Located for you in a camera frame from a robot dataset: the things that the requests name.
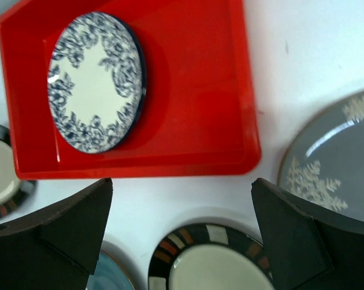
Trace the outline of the striped-rim beige plate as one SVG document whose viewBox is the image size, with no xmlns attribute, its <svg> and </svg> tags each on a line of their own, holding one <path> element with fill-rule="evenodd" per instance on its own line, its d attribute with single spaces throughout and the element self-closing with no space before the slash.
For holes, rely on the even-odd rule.
<svg viewBox="0 0 364 290">
<path fill-rule="evenodd" d="M 218 224 L 189 224 L 166 235 L 148 269 L 148 288 L 273 289 L 264 247 Z"/>
<path fill-rule="evenodd" d="M 16 211 L 37 189 L 36 180 L 19 179 L 13 160 L 10 131 L 0 124 L 0 219 Z"/>
</svg>

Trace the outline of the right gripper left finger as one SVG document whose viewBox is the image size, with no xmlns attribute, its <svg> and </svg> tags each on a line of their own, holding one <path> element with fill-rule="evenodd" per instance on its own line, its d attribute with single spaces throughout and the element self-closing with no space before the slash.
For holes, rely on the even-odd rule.
<svg viewBox="0 0 364 290">
<path fill-rule="evenodd" d="M 103 178 L 0 224 L 0 289 L 85 289 L 94 273 L 113 193 Z"/>
</svg>

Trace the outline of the blue floral plate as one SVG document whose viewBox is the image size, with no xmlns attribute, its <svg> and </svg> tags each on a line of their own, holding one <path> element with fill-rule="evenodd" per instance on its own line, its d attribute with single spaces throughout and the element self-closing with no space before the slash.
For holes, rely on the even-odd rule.
<svg viewBox="0 0 364 290">
<path fill-rule="evenodd" d="M 48 104 L 71 147 L 97 154 L 118 146 L 138 122 L 146 87 L 143 50 L 119 18 L 92 11 L 60 34 L 48 69 Z"/>
</svg>

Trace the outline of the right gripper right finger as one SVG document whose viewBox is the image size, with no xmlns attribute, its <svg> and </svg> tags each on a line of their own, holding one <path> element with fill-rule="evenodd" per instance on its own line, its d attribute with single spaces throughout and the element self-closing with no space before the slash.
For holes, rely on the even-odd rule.
<svg viewBox="0 0 364 290">
<path fill-rule="evenodd" d="M 364 289 L 364 222 L 263 178 L 252 200 L 276 289 Z"/>
</svg>

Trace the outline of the grey deer pattern plate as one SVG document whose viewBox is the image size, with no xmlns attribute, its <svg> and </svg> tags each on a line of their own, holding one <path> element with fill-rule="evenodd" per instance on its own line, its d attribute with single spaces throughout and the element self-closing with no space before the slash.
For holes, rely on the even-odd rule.
<svg viewBox="0 0 364 290">
<path fill-rule="evenodd" d="M 278 186 L 364 221 L 364 92 L 326 108 L 289 146 Z"/>
</svg>

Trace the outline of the teal glazed plate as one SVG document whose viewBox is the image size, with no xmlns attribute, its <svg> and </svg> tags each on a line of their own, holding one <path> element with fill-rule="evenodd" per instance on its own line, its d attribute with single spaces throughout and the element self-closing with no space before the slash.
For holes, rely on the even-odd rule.
<svg viewBox="0 0 364 290">
<path fill-rule="evenodd" d="M 93 275 L 88 277 L 86 290 L 134 290 L 129 276 L 108 253 L 101 250 Z"/>
</svg>

